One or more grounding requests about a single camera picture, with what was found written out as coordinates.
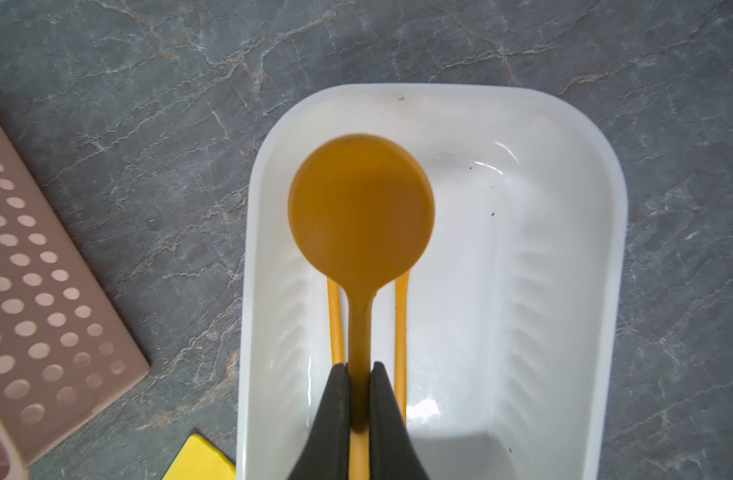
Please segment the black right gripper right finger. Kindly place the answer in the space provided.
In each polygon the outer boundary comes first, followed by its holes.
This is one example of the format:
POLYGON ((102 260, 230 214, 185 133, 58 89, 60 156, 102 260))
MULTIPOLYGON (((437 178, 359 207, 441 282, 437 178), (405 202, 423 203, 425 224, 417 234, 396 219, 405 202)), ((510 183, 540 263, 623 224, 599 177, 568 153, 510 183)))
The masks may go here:
POLYGON ((376 362, 370 380, 370 476, 372 480, 429 480, 414 450, 386 367, 376 362))

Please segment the yellow plastic fork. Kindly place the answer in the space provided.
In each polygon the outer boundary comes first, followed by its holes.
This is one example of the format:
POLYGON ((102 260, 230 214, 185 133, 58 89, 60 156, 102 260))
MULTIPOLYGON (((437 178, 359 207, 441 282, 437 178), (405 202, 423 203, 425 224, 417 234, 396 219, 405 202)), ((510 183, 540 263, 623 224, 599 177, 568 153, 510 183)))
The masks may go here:
POLYGON ((326 280, 328 287, 328 320, 330 320, 330 351, 332 351, 332 364, 346 362, 346 350, 344 350, 344 334, 342 334, 342 317, 340 317, 340 287, 334 280, 326 280))

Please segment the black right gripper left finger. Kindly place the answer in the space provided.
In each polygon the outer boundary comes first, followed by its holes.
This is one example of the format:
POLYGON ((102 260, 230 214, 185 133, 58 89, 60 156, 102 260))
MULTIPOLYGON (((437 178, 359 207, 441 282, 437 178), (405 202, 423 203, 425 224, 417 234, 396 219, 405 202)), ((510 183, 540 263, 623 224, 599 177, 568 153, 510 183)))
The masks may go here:
POLYGON ((346 364, 332 366, 308 440, 288 479, 348 479, 350 377, 346 364))

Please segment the yellow plastic knife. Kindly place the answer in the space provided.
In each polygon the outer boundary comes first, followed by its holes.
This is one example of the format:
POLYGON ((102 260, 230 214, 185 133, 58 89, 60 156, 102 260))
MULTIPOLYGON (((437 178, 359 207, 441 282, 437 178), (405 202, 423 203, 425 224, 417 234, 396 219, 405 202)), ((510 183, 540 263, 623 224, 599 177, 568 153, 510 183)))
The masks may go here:
POLYGON ((410 271, 396 280, 395 395, 403 421, 407 422, 407 318, 410 271))

